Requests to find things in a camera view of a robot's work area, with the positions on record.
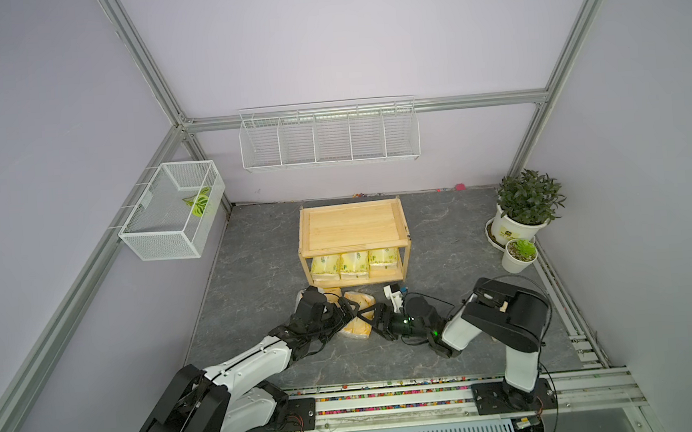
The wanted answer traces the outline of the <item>orange tissue pack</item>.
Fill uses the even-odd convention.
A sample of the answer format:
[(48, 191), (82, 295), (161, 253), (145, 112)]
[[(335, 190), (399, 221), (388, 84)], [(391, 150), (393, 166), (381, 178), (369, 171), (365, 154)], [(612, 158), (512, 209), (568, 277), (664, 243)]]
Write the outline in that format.
[(366, 312), (366, 309), (372, 308), (376, 304), (374, 296), (359, 293), (358, 291), (348, 291), (343, 295), (347, 300), (356, 303), (358, 313), (349, 321), (342, 330), (338, 332), (344, 338), (354, 340), (366, 340), (372, 333), (372, 325), (369, 324), (373, 319), (373, 312)]
[[(301, 289), (301, 291), (298, 292), (295, 305), (298, 305), (303, 297), (303, 293), (305, 293), (304, 289)], [(336, 304), (338, 300), (343, 296), (343, 292), (341, 292), (340, 288), (331, 288), (329, 287), (326, 288), (319, 288), (319, 293), (323, 294), (323, 296), (326, 297), (326, 300), (328, 303), (334, 303)]]

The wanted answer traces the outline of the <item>green tissue pack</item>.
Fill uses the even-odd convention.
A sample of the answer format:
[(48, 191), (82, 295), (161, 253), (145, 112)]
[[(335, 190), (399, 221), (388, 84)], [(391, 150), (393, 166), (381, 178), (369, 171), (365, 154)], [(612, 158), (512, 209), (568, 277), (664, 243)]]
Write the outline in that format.
[(316, 256), (311, 260), (311, 278), (314, 281), (331, 281), (340, 278), (341, 256), (330, 254)]
[(398, 268), (400, 252), (398, 248), (370, 250), (368, 262), (370, 271), (388, 271)]
[(340, 279), (366, 279), (370, 274), (369, 252), (353, 251), (340, 255)]

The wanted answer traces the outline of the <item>wooden two-tier shelf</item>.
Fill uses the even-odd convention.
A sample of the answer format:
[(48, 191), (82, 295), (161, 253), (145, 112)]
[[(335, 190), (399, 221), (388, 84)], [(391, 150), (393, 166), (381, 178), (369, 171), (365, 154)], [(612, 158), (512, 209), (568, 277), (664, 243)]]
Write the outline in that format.
[[(310, 285), (343, 289), (400, 282), (407, 278), (411, 232), (398, 197), (303, 208), (299, 223), (299, 259)], [(319, 273), (313, 272), (313, 265), (323, 257), (340, 258), (359, 252), (371, 254), (382, 249), (392, 252), (392, 259), (385, 267), (370, 262), (366, 271), (357, 271), (351, 276), (351, 263), (338, 262), (335, 272), (325, 267), (321, 267)]]

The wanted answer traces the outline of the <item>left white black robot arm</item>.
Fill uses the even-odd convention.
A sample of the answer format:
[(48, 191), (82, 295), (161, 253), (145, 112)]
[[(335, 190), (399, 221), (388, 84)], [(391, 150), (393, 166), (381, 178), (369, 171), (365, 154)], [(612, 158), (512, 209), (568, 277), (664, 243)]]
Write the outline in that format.
[(180, 368), (139, 432), (304, 431), (289, 396), (269, 379), (310, 355), (311, 345), (326, 345), (360, 309), (345, 296), (329, 301), (307, 287), (287, 321), (255, 346), (216, 366)]

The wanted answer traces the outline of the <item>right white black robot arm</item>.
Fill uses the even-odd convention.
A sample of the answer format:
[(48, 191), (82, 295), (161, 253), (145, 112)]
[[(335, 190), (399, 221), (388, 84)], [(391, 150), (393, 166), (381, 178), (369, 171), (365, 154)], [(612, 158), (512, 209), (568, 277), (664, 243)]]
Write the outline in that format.
[(510, 398), (536, 391), (543, 338), (552, 320), (551, 302), (544, 293), (509, 284), (505, 277), (480, 278), (458, 311), (447, 317), (422, 294), (409, 293), (400, 310), (376, 303), (361, 310), (359, 319), (391, 341), (416, 338), (436, 354), (456, 357), (480, 334), (506, 348), (502, 389)]

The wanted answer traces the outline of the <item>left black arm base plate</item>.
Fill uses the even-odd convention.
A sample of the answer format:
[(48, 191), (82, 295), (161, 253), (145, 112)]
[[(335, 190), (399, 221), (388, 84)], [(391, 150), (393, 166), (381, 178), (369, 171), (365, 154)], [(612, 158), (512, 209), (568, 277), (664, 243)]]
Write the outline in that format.
[(274, 415), (264, 426), (246, 432), (300, 432), (316, 428), (316, 401), (313, 398), (289, 400), (277, 405)]

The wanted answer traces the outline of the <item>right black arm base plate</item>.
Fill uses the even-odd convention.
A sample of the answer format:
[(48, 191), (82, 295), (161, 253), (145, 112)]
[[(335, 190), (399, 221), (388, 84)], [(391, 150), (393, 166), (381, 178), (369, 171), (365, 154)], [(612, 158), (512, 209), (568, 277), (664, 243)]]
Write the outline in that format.
[(520, 390), (505, 381), (478, 383), (471, 389), (478, 415), (542, 413), (558, 407), (555, 391), (545, 378), (536, 381), (533, 391)]

